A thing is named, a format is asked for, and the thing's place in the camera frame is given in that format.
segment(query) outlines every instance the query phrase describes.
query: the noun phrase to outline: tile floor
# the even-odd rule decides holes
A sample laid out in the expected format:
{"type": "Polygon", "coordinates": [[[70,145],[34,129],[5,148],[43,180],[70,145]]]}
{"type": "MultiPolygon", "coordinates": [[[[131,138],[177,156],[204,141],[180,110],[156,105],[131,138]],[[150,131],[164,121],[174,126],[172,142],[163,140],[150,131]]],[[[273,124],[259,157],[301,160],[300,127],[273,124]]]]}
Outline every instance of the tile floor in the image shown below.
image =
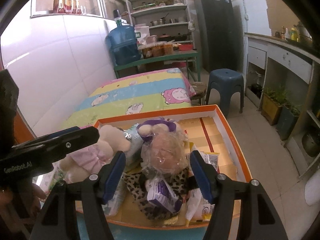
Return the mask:
{"type": "MultiPolygon", "coordinates": [[[[208,83],[209,74],[203,70],[201,81],[208,83]]],[[[212,90],[209,104],[218,104],[217,91],[212,90]]],[[[253,178],[258,179],[271,198],[285,226],[289,240],[300,240],[320,210],[320,203],[308,206],[304,199],[306,175],[298,180],[298,171],[282,146],[275,127],[244,97],[243,113],[239,113],[240,93],[231,98],[228,123],[232,128],[253,178]]]]}

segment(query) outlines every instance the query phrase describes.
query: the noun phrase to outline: blue water jug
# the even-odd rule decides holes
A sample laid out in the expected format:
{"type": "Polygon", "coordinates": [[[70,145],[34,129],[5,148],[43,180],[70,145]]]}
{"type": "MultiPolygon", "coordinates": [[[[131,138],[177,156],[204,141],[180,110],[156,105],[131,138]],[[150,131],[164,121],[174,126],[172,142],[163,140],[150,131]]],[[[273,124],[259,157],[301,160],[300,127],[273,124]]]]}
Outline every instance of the blue water jug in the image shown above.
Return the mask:
{"type": "Polygon", "coordinates": [[[119,10],[114,10],[113,15],[117,27],[109,33],[106,42],[109,43],[108,46],[113,54],[115,63],[117,65],[125,65],[141,59],[134,27],[122,25],[119,10]]]}

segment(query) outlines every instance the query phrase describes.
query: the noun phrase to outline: blue stripe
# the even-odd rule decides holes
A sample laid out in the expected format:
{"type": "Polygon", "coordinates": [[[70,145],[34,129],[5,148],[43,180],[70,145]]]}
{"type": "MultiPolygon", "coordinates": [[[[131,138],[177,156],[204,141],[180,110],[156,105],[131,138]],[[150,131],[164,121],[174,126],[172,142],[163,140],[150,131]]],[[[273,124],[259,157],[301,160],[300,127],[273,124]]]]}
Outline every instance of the blue stripe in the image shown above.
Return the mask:
{"type": "Polygon", "coordinates": [[[106,93],[102,93],[99,95],[95,95],[93,97],[86,98],[81,105],[78,106],[76,111],[80,111],[91,106],[91,103],[98,98],[99,96],[103,96],[108,94],[108,97],[103,100],[100,104],[106,104],[118,100],[124,100],[128,98],[136,98],[142,97],[151,94],[162,93],[165,90],[171,88],[186,88],[186,85],[182,78],[169,78],[160,81],[153,81],[149,83],[142,83],[133,86],[128,86],[124,88],[115,89],[112,91],[108,91],[106,93]]]}

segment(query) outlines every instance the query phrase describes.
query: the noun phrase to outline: stool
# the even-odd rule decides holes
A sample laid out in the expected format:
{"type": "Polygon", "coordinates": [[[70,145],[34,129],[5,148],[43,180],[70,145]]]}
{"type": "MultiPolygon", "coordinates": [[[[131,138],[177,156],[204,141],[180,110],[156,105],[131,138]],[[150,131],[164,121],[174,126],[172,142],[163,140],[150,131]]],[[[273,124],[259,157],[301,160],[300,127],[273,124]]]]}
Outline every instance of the stool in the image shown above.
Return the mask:
{"type": "Polygon", "coordinates": [[[231,96],[240,92],[240,113],[244,105],[244,81],[241,73],[231,69],[216,69],[210,72],[208,92],[205,98],[205,104],[208,104],[211,89],[216,89],[220,94],[219,107],[227,118],[230,107],[231,96]]]}
{"type": "Polygon", "coordinates": [[[202,105],[204,104],[204,96],[207,92],[207,86],[203,82],[192,82],[190,85],[193,87],[195,90],[196,94],[192,96],[190,99],[191,100],[197,100],[199,99],[199,104],[202,105]]]}

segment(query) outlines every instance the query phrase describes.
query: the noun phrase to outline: countertop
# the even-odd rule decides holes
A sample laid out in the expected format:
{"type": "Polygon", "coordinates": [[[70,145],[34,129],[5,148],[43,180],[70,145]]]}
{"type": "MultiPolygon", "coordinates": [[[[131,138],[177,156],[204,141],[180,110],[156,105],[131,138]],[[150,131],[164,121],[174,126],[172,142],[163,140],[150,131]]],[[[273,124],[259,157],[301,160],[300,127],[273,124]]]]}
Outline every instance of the countertop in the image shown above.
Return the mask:
{"type": "Polygon", "coordinates": [[[276,37],[271,37],[267,35],[262,35],[262,34],[257,34],[257,33],[244,33],[245,36],[248,38],[254,38],[257,40],[262,40],[262,41],[267,41],[273,44],[277,44],[282,47],[286,47],[288,49],[294,50],[312,60],[320,64],[320,53],[313,48],[309,48],[306,46],[303,46],[299,42],[294,42],[294,41],[286,41],[283,39],[279,39],[276,37]]]}

